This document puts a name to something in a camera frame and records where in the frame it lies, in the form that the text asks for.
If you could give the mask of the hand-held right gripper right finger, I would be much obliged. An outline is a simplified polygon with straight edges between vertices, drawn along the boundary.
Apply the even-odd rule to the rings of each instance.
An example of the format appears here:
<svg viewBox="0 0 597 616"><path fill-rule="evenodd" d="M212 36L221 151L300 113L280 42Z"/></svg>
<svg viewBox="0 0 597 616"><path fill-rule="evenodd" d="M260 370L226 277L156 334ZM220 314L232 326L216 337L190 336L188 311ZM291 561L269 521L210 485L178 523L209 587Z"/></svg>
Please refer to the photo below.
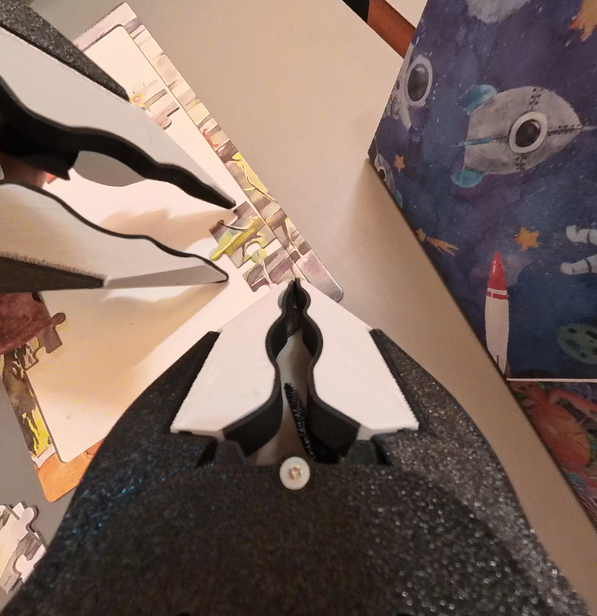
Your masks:
<svg viewBox="0 0 597 616"><path fill-rule="evenodd" d="M295 283L307 372L307 426L345 456L357 441L416 431L412 411L373 330L310 283Z"/></svg>

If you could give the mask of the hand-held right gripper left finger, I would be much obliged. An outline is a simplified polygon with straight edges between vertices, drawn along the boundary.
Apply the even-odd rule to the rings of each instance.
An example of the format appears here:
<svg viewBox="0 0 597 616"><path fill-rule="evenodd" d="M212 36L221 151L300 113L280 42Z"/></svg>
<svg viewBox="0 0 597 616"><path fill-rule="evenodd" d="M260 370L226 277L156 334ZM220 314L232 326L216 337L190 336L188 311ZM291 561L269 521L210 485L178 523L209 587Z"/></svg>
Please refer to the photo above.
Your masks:
<svg viewBox="0 0 597 616"><path fill-rule="evenodd" d="M247 457L272 440L283 406L277 357L289 337L294 291L294 281L273 286L220 329L172 433L233 441Z"/></svg>

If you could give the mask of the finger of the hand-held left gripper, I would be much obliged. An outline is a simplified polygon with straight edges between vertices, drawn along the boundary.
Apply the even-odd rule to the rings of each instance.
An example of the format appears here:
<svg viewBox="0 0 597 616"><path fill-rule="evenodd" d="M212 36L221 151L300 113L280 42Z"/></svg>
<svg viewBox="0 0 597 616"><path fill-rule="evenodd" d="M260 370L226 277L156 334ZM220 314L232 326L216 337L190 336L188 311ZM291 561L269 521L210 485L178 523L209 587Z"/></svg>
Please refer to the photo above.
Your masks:
<svg viewBox="0 0 597 616"><path fill-rule="evenodd" d="M0 290L194 287L229 281L200 255L96 225L62 199L0 183Z"/></svg>
<svg viewBox="0 0 597 616"><path fill-rule="evenodd" d="M145 112L0 26L0 146L67 179L172 184L209 204L235 200Z"/></svg>

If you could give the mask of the yellow and grey puzzle piece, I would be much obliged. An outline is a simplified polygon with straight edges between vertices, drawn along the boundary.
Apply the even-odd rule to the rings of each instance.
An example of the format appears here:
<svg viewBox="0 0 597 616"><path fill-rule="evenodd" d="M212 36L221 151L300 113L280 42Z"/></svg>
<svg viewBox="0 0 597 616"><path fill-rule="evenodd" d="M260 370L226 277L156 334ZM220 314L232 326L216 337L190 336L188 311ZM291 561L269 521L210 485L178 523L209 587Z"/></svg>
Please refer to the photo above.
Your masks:
<svg viewBox="0 0 597 616"><path fill-rule="evenodd" d="M130 101L142 109L162 129L172 125L171 115L179 106L174 96L164 87L154 82L135 84L130 90Z"/></svg>

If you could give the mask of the brown puzzle piece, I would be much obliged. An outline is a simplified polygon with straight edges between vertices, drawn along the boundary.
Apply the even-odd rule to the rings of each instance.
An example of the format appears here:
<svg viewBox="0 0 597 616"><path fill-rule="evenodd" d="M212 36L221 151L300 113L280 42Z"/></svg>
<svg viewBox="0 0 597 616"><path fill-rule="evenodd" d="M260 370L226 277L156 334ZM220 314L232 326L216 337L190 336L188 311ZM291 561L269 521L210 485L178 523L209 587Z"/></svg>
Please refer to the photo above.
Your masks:
<svg viewBox="0 0 597 616"><path fill-rule="evenodd" d="M0 356L33 339L49 354L63 343L56 331L66 319L63 312L51 315L38 293L0 294Z"/></svg>

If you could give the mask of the cardboard puzzle frame tray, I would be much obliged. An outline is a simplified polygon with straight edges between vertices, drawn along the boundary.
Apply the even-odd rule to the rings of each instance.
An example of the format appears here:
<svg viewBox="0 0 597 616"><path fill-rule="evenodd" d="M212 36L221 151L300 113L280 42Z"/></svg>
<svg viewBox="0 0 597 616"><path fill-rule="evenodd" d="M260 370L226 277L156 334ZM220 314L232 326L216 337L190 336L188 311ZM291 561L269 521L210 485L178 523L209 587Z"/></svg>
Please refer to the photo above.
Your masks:
<svg viewBox="0 0 597 616"><path fill-rule="evenodd" d="M165 133L236 207L246 201L272 231L285 227L286 213L129 4L119 4L74 43L127 93L141 83L166 88L179 109ZM106 187L72 170L68 181L49 175L44 188L99 226L206 258L216 247L210 227L235 218L233 210L215 212L159 182ZM237 268L227 256L214 263L228 273L226 284L42 294L51 315L66 316L56 328L63 344L48 354L33 339L0 356L0 375L48 501L77 486L111 427L152 381L201 336L269 291L250 290L245 264Z"/></svg>

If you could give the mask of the white-backed grey corner puzzle piece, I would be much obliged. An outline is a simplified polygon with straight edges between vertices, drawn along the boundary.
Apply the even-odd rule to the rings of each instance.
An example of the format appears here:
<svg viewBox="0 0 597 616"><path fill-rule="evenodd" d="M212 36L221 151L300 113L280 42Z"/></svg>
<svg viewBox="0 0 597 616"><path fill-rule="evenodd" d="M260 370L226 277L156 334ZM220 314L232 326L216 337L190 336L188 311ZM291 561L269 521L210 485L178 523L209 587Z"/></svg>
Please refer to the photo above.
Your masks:
<svg viewBox="0 0 597 616"><path fill-rule="evenodd" d="M301 278L338 301L343 292L303 235L289 220L274 229L275 239L267 246L251 242L246 248L244 280L251 291L268 291L272 285Z"/></svg>

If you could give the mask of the white-backed yellow-green puzzle piece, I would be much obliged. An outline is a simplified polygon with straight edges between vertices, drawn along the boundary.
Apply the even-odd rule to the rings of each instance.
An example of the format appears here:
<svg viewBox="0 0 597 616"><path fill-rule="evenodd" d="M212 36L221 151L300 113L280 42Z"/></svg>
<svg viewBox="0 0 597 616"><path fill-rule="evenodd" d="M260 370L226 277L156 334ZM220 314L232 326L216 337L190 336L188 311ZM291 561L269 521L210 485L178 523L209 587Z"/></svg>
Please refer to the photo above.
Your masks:
<svg viewBox="0 0 597 616"><path fill-rule="evenodd" d="M229 222L221 219L209 229L216 242L216 247L210 251L211 261L217 261L227 256L232 263L240 268L251 261L248 252L250 246L256 249L266 249L277 241L274 232L266 225L258 211L248 202L244 202L232 211L235 218Z"/></svg>

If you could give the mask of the pile of puzzle pieces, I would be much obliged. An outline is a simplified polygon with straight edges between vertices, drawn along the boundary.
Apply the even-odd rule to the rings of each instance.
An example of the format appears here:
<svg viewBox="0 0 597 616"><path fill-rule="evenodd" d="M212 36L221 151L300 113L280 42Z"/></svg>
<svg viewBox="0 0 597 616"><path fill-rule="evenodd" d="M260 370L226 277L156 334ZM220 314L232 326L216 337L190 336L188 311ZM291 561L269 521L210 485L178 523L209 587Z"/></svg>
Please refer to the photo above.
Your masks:
<svg viewBox="0 0 597 616"><path fill-rule="evenodd" d="M23 501L0 505L0 589L6 594L27 581L46 554L46 541L31 526L37 516Z"/></svg>

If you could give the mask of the printed puzzle box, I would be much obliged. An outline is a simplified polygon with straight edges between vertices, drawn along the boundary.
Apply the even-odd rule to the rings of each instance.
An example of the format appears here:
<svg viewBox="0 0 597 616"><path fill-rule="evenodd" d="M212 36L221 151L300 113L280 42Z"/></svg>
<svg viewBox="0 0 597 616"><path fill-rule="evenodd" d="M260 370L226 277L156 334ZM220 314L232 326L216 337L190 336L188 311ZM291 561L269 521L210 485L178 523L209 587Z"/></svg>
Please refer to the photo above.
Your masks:
<svg viewBox="0 0 597 616"><path fill-rule="evenodd" d="M597 1L427 1L369 158L597 529Z"/></svg>

